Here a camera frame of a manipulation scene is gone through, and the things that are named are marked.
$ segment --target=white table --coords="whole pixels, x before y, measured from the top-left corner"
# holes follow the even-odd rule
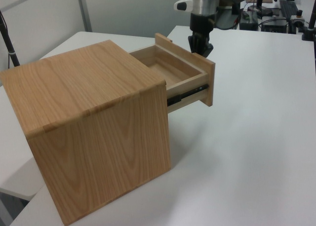
[[[189,49],[190,34],[177,26],[169,38]],[[169,115],[171,171],[74,226],[316,225],[313,43],[235,30],[210,41],[214,105]],[[12,224],[21,225],[63,225],[46,186]]]
[[[153,44],[153,38],[79,32],[49,52],[49,57],[69,50],[111,39],[126,51]],[[0,87],[0,192],[31,200],[44,186],[11,103]]]

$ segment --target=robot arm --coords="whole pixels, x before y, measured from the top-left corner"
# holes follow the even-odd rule
[[[244,0],[225,0],[239,3]],[[180,0],[174,4],[175,10],[191,13],[190,29],[193,31],[189,36],[191,52],[196,52],[207,57],[213,50],[209,44],[209,33],[215,27],[216,13],[219,0]]]

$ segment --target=wooden cabinet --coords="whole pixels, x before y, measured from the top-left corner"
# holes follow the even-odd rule
[[[170,170],[167,113],[212,104],[214,64],[156,35],[131,54],[108,40],[0,79],[69,225]]]

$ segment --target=cabinet side panel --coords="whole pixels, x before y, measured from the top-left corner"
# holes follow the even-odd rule
[[[28,142],[69,225],[170,169],[165,86]]]

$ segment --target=open drawer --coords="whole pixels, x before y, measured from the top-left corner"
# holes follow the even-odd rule
[[[161,34],[156,34],[155,40],[155,45],[130,54],[165,79],[168,112],[198,100],[212,106],[215,63]]]

